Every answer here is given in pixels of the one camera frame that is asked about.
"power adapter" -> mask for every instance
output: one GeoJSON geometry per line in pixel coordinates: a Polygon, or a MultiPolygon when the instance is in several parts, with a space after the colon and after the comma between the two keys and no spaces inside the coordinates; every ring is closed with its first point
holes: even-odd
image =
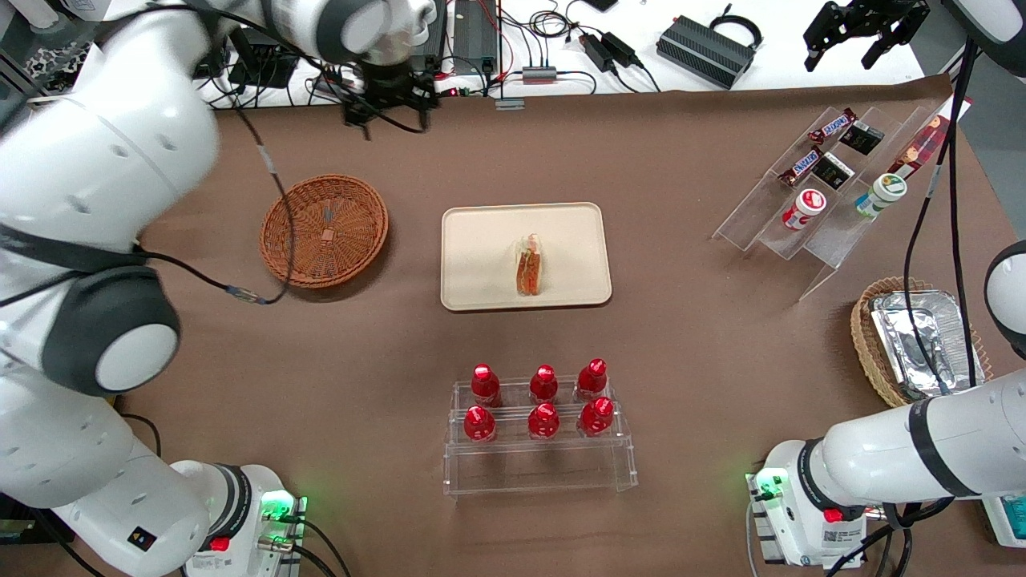
{"type": "Polygon", "coordinates": [[[581,35],[581,45],[584,46],[584,52],[588,54],[591,59],[592,64],[599,72],[609,72],[613,70],[614,60],[613,54],[609,53],[608,48],[602,45],[602,42],[595,37],[593,34],[582,34],[581,35]]]}
{"type": "Polygon", "coordinates": [[[634,48],[631,48],[627,42],[624,42],[611,32],[602,33],[602,46],[605,46],[605,49],[608,50],[609,54],[613,55],[613,59],[620,66],[627,68],[631,65],[637,65],[640,68],[644,68],[644,65],[641,64],[641,59],[638,57],[634,48]]]}

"wicker basket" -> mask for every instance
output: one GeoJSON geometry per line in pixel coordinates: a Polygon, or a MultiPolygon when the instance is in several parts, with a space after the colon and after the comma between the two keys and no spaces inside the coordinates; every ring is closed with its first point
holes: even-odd
{"type": "MultiPolygon", "coordinates": [[[[877,280],[866,288],[859,301],[855,303],[855,307],[852,308],[852,340],[855,342],[856,352],[859,353],[859,362],[862,363],[862,370],[865,371],[866,378],[876,389],[877,394],[883,397],[883,400],[891,407],[908,405],[912,402],[912,399],[901,392],[901,388],[895,380],[886,352],[876,335],[876,325],[869,314],[869,301],[884,293],[902,291],[904,288],[903,282],[904,279],[900,276],[877,280]]],[[[928,291],[933,288],[933,285],[910,277],[909,288],[928,291]]],[[[980,336],[976,334],[976,331],[972,331],[972,335],[973,346],[976,348],[976,354],[980,357],[984,378],[989,381],[994,378],[990,360],[980,343],[980,336]]]]}
{"type": "MultiPolygon", "coordinates": [[[[291,283],[324,288],[346,282],[374,260],[388,235],[388,211],[370,185],[341,175],[303,181],[285,193],[295,221],[291,283]]],[[[264,218],[260,253],[271,273],[288,271],[288,215],[278,199],[264,218]]]]}

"clear acrylic riser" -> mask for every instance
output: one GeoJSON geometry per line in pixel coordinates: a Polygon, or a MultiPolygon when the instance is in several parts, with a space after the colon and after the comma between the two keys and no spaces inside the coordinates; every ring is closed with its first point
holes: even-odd
{"type": "Polygon", "coordinates": [[[467,409],[474,405],[469,382],[453,386],[445,436],[444,492],[452,497],[497,493],[555,490],[616,489],[638,484],[634,443],[623,406],[611,385],[605,395],[614,399],[613,425],[595,437],[577,430],[583,402],[573,399],[575,376],[557,378],[559,431],[546,440],[530,438],[527,416],[535,409],[527,393],[528,381],[502,384],[503,407],[489,409],[496,418],[496,440],[472,441],[463,430],[467,409]]]}
{"type": "Polygon", "coordinates": [[[819,275],[798,299],[804,299],[840,268],[844,259],[869,230],[874,219],[866,218],[855,209],[855,200],[869,190],[877,177],[886,172],[895,158],[900,156],[915,137],[933,111],[917,108],[904,122],[899,122],[873,107],[859,114],[859,119],[881,130],[884,138],[869,155],[863,155],[840,142],[844,130],[820,145],[824,153],[830,152],[855,171],[844,184],[834,190],[819,177],[806,172],[793,187],[782,183],[780,175],[808,153],[815,143],[808,132],[819,129],[841,115],[841,111],[828,108],[806,128],[793,145],[766,170],[755,188],[738,204],[723,224],[713,233],[731,241],[742,251],[761,242],[784,260],[791,260],[804,248],[823,262],[819,275]],[[826,209],[798,231],[784,226],[782,218],[795,196],[806,188],[815,188],[827,199],[826,209]]]}

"beige tray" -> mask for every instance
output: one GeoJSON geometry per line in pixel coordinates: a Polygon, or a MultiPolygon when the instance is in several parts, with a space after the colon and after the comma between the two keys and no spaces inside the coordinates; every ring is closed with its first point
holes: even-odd
{"type": "Polygon", "coordinates": [[[591,202],[450,208],[441,301],[452,311],[598,305],[613,296],[602,211],[591,202]],[[541,294],[516,291],[516,245],[537,233],[541,294]]]}

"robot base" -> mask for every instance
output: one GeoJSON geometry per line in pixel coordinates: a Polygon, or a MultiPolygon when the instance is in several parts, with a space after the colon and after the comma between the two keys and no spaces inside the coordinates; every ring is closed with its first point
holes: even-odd
{"type": "Polygon", "coordinates": [[[188,577],[294,577],[298,563],[291,553],[256,548],[260,537],[294,539],[295,526],[268,518],[273,514],[303,515],[306,499],[297,499],[282,487],[281,479],[262,465],[244,465],[242,472],[252,486],[249,513],[238,534],[224,551],[200,551],[186,563],[188,577]]]}
{"type": "MultiPolygon", "coordinates": [[[[755,506],[756,510],[758,505],[765,508],[766,521],[785,562],[829,569],[839,557],[859,546],[866,534],[866,516],[839,523],[827,523],[823,518],[823,512],[805,496],[798,480],[798,455],[804,446],[801,440],[787,440],[775,447],[763,468],[749,484],[756,493],[777,495],[755,506]]],[[[862,555],[858,555],[844,569],[861,566],[862,555]]]]}

